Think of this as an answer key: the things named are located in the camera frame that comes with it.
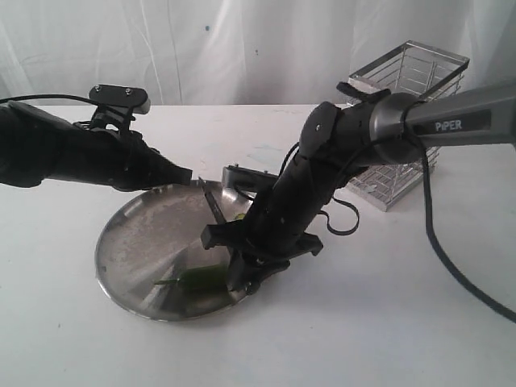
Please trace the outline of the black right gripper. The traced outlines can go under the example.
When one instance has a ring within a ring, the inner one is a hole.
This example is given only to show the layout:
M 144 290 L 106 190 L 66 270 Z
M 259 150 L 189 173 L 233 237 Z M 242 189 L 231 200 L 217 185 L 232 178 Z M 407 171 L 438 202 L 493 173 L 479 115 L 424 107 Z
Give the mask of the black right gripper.
M 254 294 L 261 283 L 285 271 L 293 258 L 311 253 L 318 255 L 323 243 L 318 236 L 303 233 L 290 247 L 275 251 L 257 247 L 245 235 L 243 221 L 207 225 L 201 233 L 202 246 L 208 250 L 224 246 L 230 252 L 226 284 L 230 291 Z

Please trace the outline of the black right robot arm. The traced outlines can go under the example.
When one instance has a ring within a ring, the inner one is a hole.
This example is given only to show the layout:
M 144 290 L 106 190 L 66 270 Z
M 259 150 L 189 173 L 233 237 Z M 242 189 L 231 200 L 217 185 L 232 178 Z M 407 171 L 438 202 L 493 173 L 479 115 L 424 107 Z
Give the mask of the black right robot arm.
M 228 166 L 223 185 L 254 194 L 240 220 L 217 221 L 201 235 L 204 248 L 231 253 L 226 274 L 231 291 L 249 293 L 322 243 L 307 227 L 354 176 L 374 165 L 409 164 L 425 148 L 511 144 L 515 140 L 515 84 L 506 82 L 425 101 L 383 89 L 363 93 L 347 83 L 339 90 L 358 98 L 346 109 L 316 106 L 298 149 L 278 175 Z

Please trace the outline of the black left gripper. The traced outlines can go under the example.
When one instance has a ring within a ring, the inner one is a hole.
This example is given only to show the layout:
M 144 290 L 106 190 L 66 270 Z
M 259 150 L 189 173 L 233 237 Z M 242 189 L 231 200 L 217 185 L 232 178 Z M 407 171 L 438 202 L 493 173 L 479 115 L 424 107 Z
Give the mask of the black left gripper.
M 123 165 L 116 189 L 129 192 L 149 190 L 165 185 L 189 185 L 192 170 L 178 166 L 154 148 L 131 150 Z

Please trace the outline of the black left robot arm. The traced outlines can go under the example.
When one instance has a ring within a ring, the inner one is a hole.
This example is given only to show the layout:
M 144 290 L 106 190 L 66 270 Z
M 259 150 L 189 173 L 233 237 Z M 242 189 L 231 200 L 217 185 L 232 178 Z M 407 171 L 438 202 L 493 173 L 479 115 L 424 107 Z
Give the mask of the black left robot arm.
M 1 108 L 1 182 L 33 188 L 45 179 L 131 192 L 189 185 L 192 172 L 149 147 L 137 131 L 84 128 L 9 102 Z

